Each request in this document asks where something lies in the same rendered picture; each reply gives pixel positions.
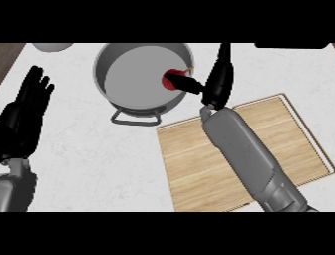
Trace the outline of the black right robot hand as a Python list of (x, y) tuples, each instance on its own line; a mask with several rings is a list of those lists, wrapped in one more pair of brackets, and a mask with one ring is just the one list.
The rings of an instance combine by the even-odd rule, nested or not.
[(170, 74), (167, 76), (177, 90), (192, 94), (203, 94), (201, 102), (205, 106), (211, 106), (214, 110), (225, 108), (232, 84), (234, 84), (234, 66), (231, 62), (231, 44), (222, 43), (217, 53), (214, 66), (203, 84), (194, 77)]

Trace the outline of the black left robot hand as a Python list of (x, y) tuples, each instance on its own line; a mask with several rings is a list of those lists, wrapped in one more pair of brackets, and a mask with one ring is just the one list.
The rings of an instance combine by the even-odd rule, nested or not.
[(0, 163), (12, 158), (27, 159), (37, 150), (43, 117), (55, 85), (44, 69), (32, 66), (18, 97), (0, 115)]

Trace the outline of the grey metal pot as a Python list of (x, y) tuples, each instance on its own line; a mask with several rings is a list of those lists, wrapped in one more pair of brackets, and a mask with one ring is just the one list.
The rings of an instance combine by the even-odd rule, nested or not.
[(93, 76), (98, 89), (115, 107), (117, 125), (152, 127), (180, 103), (186, 92), (163, 84), (170, 69), (194, 66), (186, 43), (108, 43), (96, 57)]

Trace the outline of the pale wooden tray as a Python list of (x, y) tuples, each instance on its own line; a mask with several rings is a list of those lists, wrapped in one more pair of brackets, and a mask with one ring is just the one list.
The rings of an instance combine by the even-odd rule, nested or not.
[(285, 95), (158, 128), (173, 208), (313, 210), (299, 186), (335, 172)]

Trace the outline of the black flat object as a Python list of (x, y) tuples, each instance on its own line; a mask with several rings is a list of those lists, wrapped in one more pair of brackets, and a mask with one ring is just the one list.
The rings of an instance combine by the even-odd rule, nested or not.
[(324, 49), (330, 43), (254, 43), (260, 49)]

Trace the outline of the pale grey round object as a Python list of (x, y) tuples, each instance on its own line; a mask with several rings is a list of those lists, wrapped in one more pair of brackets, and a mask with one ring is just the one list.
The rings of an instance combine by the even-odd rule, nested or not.
[(72, 46), (72, 43), (34, 43), (35, 48), (41, 52), (61, 52)]

